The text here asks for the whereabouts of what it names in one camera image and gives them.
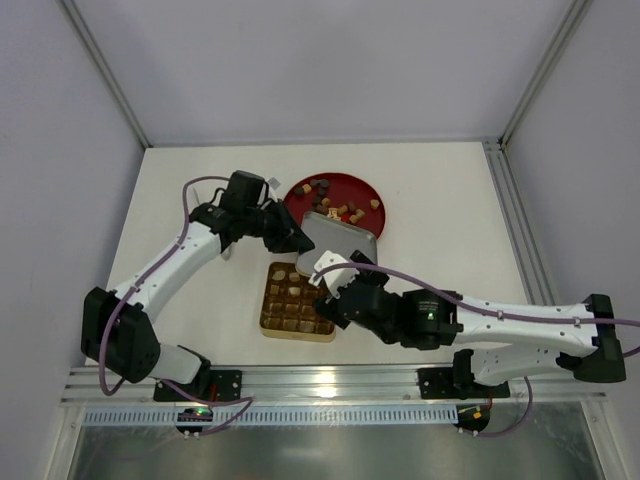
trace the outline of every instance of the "white cable tray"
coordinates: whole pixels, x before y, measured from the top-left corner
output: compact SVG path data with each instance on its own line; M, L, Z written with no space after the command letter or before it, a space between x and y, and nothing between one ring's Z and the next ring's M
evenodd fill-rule
M85 427L170 427L194 425L178 421L184 407L90 407ZM210 422L228 420L237 407L216 407ZM371 405L371 406L255 406L250 407L234 426L346 426L346 425L423 425L457 423L455 405Z

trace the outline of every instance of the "black mounting bracket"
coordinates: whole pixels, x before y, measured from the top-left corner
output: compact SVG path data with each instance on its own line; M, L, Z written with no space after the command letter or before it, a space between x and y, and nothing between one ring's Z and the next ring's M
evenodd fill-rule
M453 380L453 367L419 368L418 388L423 400L509 398L511 394L507 382L495 387L474 382L461 388Z
M242 370L209 370L206 374L206 386L198 388L197 391L189 388L189 385L180 385L180 387L196 398L208 402L238 400L242 392ZM184 397L166 386L156 385L153 400L156 402L184 402Z

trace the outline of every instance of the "white table surface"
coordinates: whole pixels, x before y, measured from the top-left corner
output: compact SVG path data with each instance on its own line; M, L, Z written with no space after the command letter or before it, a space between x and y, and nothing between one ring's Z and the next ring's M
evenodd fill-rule
M369 182L384 201L378 263L442 288L495 301L526 297L480 143L296 145L147 150L108 287L131 277L179 232L180 192L191 178L247 170L276 177L284 196L297 180L339 171ZM196 187L210 198L217 182ZM190 208L195 194L190 195ZM350 326L331 343L264 337L258 327L266 271L276 260L260 239L244 238L228 262L214 260L174 296L155 323L163 343L187 346L215 364L447 362L451 348L387 346ZM391 289L411 288L392 280Z

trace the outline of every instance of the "metal frame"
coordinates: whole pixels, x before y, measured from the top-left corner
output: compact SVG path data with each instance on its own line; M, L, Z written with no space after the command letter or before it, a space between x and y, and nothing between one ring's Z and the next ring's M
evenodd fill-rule
M241 406L217 407L202 426L229 421ZM88 407L83 426L87 427L188 427L182 417L184 407L156 404L153 407ZM456 405L255 405L252 404L234 427L342 427L362 425L455 424Z
M509 145L514 133L544 87L592 3L593 0L573 0L560 26L553 35L551 43L549 43L547 50L542 56L542 60L540 60L531 80L529 80L524 94L516 105L513 115L507 122L507 126L500 139L501 147L506 148Z
M97 44L93 34L91 33L91 29L87 25L80 9L76 4L76 0L56 0L65 16L69 20L73 30L78 35L80 42L84 45L89 58L97 68L99 74L101 75L105 85L109 89L114 101L118 105L120 111L124 115L125 119L129 127L131 128L132 133L140 142L143 148L151 148L153 145L150 143L146 133L140 122L138 121L136 114L129 103L122 87L120 86L117 78L113 74L111 67L109 66L104 54L102 53L99 45ZM527 83L527 86L524 90L523 95L521 96L516 108L511 115L511 118L507 122L505 130L501 137L498 139L498 143L501 147L505 147L508 145L509 141L513 137L516 129L520 125L522 119L529 111L529 108L537 94L543 88L546 80L549 75L553 71L553 68L558 63L558 60L562 56L565 48L567 47L571 37L577 30L580 22L586 15L589 7L593 3L593 0L573 0L570 7L565 12L556 32L554 33L549 46L545 50L541 61L536 66L534 73ZM487 138L479 138L479 137L456 137L456 138L416 138L413 141L481 141L484 142ZM377 142L384 143L384 140L376 140ZM176 146L174 144L164 145L164 146ZM179 146L207 146L207 145L179 145Z
M555 305L558 297L554 294L509 159L497 142L485 143L484 150L527 300L534 305Z
M254 397L256 405L373 405L373 404L477 404L468 400L422 400L417 370L451 367L451 364L396 365L309 365L309 366L219 366L216 370L242 370L243 397ZM61 406L131 406L151 403L155 380L125 383L118 395L106 397L100 390L97 367L71 370L62 394ZM118 376L107 372L107 383ZM523 381L509 382L512 397L495 399L509 403L526 392ZM598 384L576 382L569 374L536 376L532 380L537 402L602 401L606 398ZM172 405L194 405L177 402Z
M104 81L107 90L109 90L111 97L113 98L114 102L120 109L120 112L127 121L127 124L131 129L131 133L133 133L133 135L138 139L138 142L140 142L140 145L143 149L151 147L147 135L144 133L144 130L140 125L140 122L138 121L133 108L131 108L127 97L122 91L122 88L120 87L120 84L118 83L115 75L111 71L107 60L100 50L100 47L93 38L91 30L89 29L87 22L85 22L82 14L80 13L75 0L57 0L57 2L62 9L62 12L69 20L71 27L78 35L80 43L82 43L82 45L84 46L87 55L89 55L89 58L102 77L102 80Z
M84 415L85 409L82 406L58 409L57 439L43 477L46 480L59 480L69 476Z
M613 405L610 402L583 402L582 411L605 478L635 478L626 460L630 452L620 441L620 425Z

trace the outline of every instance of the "red tray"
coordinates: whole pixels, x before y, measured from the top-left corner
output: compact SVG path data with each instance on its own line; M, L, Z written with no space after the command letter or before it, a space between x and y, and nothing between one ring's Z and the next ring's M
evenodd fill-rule
M347 175L346 173L318 173L317 175L300 180L291 187L291 190L289 190L284 197L284 204L298 225L302 223L302 217L305 212L313 210L311 202L313 202L316 194L314 189L307 195L298 196L293 193L293 190L301 187L305 183L311 182L314 178L317 180L329 180L329 189L327 190L326 196L331 200L330 208L341 207L350 201L355 203L356 208L359 208L365 213L365 216L360 219L356 226L369 230L376 238L380 238L386 219L384 203L382 203L380 195L364 180ZM371 200L380 201L380 206L377 210L371 208ZM351 225L349 222L350 215L350 213L343 215L342 221Z

